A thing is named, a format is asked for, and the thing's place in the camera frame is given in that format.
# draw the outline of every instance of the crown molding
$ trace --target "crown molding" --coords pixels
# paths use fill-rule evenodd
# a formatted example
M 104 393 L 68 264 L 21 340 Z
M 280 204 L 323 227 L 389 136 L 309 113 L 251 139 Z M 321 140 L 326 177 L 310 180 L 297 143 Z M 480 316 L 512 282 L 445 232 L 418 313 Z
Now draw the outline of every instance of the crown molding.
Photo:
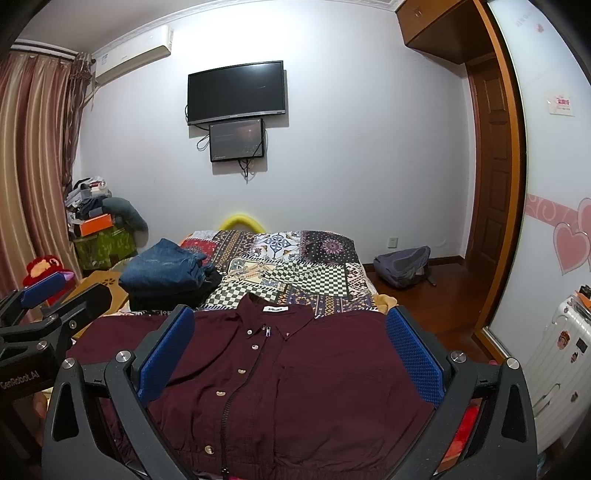
M 126 42 L 138 35 L 141 35 L 148 30 L 152 30 L 153 28 L 160 27 L 162 25 L 169 24 L 174 22 L 175 20 L 179 20 L 180 18 L 189 17 L 191 15 L 195 15 L 201 12 L 206 12 L 208 10 L 213 10 L 215 8 L 223 8 L 223 7 L 231 7 L 232 5 L 240 5 L 240 4 L 249 4 L 253 2 L 260 2 L 260 1 L 269 1 L 269 0 L 211 0 L 206 1 L 202 4 L 195 5 L 193 7 L 186 8 L 184 10 L 179 10 L 178 12 L 165 15 L 164 17 L 157 18 L 156 20 L 152 20 L 141 27 L 134 28 L 132 31 L 127 32 L 125 35 L 121 35 L 119 38 L 107 43 L 104 47 L 99 48 L 96 52 L 92 54 L 94 58 L 99 58 L 101 55 L 105 54 L 109 50 L 112 50 L 118 45 L 121 45 L 123 42 Z M 380 0 L 321 0 L 321 1 L 332 1 L 332 2 L 341 2 L 346 4 L 356 4 L 356 5 L 363 5 L 365 7 L 372 7 L 372 8 L 379 8 L 380 10 L 389 10 L 395 12 L 400 5 L 404 2 L 404 0 L 390 0 L 389 2 L 383 2 Z

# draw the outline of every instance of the blue gripper pad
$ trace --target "blue gripper pad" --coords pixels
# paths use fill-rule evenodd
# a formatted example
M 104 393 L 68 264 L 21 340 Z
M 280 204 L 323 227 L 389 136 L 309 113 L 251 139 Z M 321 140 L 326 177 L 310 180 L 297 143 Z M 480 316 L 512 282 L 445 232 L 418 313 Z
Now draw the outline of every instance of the blue gripper pad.
M 441 369 L 396 308 L 388 312 L 386 331 L 419 395 L 437 408 L 444 396 Z
M 42 301 L 61 292 L 66 287 L 66 278 L 62 273 L 55 272 L 40 282 L 23 289 L 21 294 L 21 307 L 33 309 Z
M 185 307 L 139 371 L 138 398 L 144 407 L 164 391 L 194 331 L 194 313 Z

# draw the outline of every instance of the television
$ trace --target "television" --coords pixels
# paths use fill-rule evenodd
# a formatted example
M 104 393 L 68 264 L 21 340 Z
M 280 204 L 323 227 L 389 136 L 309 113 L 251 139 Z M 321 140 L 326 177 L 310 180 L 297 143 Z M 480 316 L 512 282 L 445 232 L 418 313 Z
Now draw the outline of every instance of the television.
M 282 61 L 247 63 L 189 75 L 189 125 L 274 113 L 285 113 Z

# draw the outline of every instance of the wooden floor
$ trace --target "wooden floor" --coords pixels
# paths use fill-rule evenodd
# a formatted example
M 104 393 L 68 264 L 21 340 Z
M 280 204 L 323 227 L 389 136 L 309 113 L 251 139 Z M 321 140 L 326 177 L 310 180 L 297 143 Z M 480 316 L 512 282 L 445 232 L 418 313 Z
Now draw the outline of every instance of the wooden floor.
M 375 272 L 368 271 L 368 277 L 379 293 L 395 297 L 448 350 L 462 350 L 474 361 L 488 362 L 492 357 L 472 339 L 488 286 L 459 264 L 434 265 L 431 273 L 436 287 L 424 281 L 405 290 L 391 287 Z

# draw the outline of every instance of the air conditioner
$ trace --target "air conditioner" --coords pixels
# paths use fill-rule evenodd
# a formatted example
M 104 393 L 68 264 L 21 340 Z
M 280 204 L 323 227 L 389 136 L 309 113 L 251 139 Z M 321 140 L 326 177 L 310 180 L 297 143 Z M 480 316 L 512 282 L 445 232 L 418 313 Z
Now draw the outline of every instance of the air conditioner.
M 97 59 L 96 82 L 104 85 L 132 70 L 168 57 L 172 49 L 173 29 L 168 25 L 142 33 Z

